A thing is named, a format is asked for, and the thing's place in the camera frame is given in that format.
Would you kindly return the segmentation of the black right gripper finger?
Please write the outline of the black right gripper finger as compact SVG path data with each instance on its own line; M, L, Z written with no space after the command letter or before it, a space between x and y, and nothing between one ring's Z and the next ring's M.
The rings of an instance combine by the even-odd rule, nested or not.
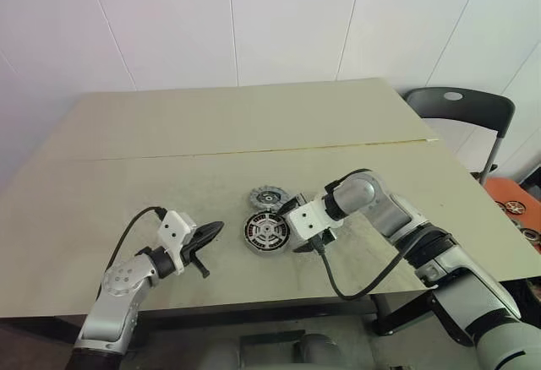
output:
M292 210L298 208L301 205L299 200L297 198L289 199L286 203L284 203L276 212L279 216L284 216L291 212Z

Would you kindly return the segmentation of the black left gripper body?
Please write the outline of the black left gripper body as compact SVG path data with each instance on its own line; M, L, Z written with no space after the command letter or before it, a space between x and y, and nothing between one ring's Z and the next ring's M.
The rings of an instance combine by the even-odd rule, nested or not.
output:
M192 249L192 240L188 243L187 246L184 246L181 250L181 260L184 266L193 265L206 279L210 275L210 271L205 267L202 261L197 256L197 252L200 249Z

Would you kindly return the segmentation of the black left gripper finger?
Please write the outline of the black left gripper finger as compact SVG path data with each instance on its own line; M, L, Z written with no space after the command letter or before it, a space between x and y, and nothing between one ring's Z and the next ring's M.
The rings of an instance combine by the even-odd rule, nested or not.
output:
M216 236L198 236L195 234L192 237L192 249L204 248L208 243L212 242Z
M196 234L198 236L217 236L223 229L223 221L213 221L202 226L199 226Z

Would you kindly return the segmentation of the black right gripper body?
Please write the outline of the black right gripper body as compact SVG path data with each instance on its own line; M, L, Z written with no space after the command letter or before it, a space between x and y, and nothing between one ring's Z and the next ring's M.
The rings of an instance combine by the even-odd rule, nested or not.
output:
M293 249L295 253L317 252L317 254L325 254L325 246L336 240L336 235L332 230L324 230L307 242Z

